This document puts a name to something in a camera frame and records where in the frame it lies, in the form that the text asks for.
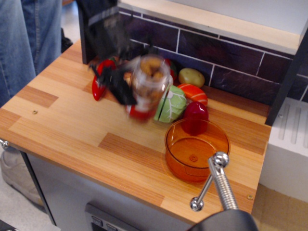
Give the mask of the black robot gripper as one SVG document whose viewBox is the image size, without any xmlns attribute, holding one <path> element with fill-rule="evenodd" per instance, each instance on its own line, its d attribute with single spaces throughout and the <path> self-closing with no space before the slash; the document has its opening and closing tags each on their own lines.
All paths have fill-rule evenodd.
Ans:
<svg viewBox="0 0 308 231">
<path fill-rule="evenodd" d="M 78 0 L 82 59 L 102 60 L 117 56 L 130 60 L 133 45 L 125 29 L 116 0 Z M 121 105 L 136 105 L 132 89 L 124 80 L 125 71 L 115 68 L 106 77 L 109 90 Z"/>
</svg>

